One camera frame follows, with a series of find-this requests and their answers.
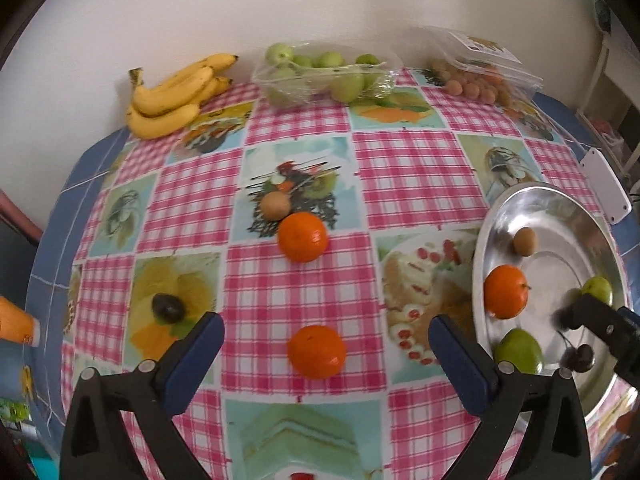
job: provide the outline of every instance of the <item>silver screw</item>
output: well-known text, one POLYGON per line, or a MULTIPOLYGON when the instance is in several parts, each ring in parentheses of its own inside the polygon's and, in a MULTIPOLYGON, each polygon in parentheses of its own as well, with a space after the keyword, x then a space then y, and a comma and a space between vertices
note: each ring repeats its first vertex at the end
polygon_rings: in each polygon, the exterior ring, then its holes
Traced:
POLYGON ((156 362, 152 359, 145 359, 138 365, 138 370, 140 370, 144 374, 148 374, 152 372, 156 367, 156 362))
POLYGON ((513 374, 515 371, 515 366, 508 361, 500 361, 498 363, 498 370, 500 370, 503 374, 513 374))
POLYGON ((80 378, 82 380, 88 381, 94 375, 95 375, 95 370, 93 368, 85 368, 84 370, 82 370, 82 373, 80 374, 80 378))
POLYGON ((558 370, 558 373, 560 374, 560 377, 562 377, 563 379, 571 379, 572 377, 571 370, 563 366, 560 367, 560 369, 558 370))

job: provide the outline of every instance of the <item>tablecloth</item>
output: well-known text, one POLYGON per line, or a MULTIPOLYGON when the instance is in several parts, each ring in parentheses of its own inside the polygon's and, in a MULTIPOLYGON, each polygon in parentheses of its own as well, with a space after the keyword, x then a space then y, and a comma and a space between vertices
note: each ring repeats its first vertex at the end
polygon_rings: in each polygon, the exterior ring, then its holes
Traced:
MULTIPOLYGON (((533 181, 571 194, 609 231, 574 153, 526 103, 504 110, 453 98, 412 69, 385 103, 318 100, 285 112, 254 85, 234 85, 195 126, 129 137, 97 190, 68 279, 65 410, 85 367, 131 370, 213 309, 225 344, 174 418, 212 478, 440 478, 478 421, 420 329, 434 305, 469 328, 482 219, 506 187, 533 181), (262 174, 318 168, 337 177, 311 178, 294 207, 323 219, 330 244, 293 264, 250 195, 268 186, 251 186, 269 179, 262 174), (182 295, 190 321, 155 323, 148 306, 159 291, 182 295), (326 381, 303 379, 287 361, 286 341, 308 324, 335 328, 348 348, 344 370, 326 381)), ((602 412, 627 389, 617 382, 602 412)), ((162 478, 134 418, 124 419, 149 478, 162 478)), ((512 435, 492 478, 505 475, 521 437, 512 435)))

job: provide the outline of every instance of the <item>orange cup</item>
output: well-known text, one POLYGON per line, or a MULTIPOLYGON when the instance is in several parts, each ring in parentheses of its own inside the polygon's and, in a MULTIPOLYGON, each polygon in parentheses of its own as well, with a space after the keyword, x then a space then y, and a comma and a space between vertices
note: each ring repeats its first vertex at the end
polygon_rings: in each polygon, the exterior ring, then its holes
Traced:
POLYGON ((0 296, 0 338, 38 346, 40 323, 7 298, 0 296))

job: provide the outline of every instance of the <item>yellow banana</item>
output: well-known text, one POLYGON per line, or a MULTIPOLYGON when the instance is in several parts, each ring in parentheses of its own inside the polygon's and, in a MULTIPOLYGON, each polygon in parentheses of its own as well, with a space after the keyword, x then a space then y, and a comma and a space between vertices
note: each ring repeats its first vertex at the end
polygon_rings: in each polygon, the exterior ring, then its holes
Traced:
POLYGON ((193 98, 191 98, 191 103, 194 104, 203 104, 210 99, 213 99, 215 96, 222 94, 229 90, 231 86, 232 79, 228 77, 218 76, 213 78, 207 85, 200 90, 193 98))
POLYGON ((129 77, 134 86, 133 107, 147 117, 157 117, 189 103, 211 81, 213 69, 199 68, 179 83, 159 90, 142 84, 142 69, 131 70, 129 77))
POLYGON ((181 106, 161 117, 145 117, 132 105, 127 109, 127 126, 140 139, 157 139, 191 123, 200 114, 200 107, 193 103, 181 106))
POLYGON ((217 74, 218 72, 222 72, 232 66, 237 60, 238 56, 234 56, 233 54, 213 54, 212 56, 196 61, 195 63, 191 63, 183 69, 178 70, 178 72, 173 74, 171 77, 168 77, 158 86, 154 87, 154 90, 161 90, 178 84, 196 72, 196 70, 205 66, 210 66, 213 69, 214 74, 217 74))

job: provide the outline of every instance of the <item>tangerine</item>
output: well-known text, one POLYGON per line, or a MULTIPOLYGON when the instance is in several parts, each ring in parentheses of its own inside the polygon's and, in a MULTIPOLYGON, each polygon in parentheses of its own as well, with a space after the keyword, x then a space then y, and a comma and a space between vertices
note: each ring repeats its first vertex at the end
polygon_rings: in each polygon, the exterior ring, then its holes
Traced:
POLYGON ((484 309, 497 319, 511 319, 529 301, 527 279, 518 267, 495 267, 484 280, 484 309))
POLYGON ((294 262, 315 260, 326 250, 326 227, 317 216, 300 211, 287 216, 278 226, 278 245, 294 262))
POLYGON ((309 325, 289 340, 287 356, 295 371, 307 379, 328 379, 342 370, 347 347, 332 328, 309 325))

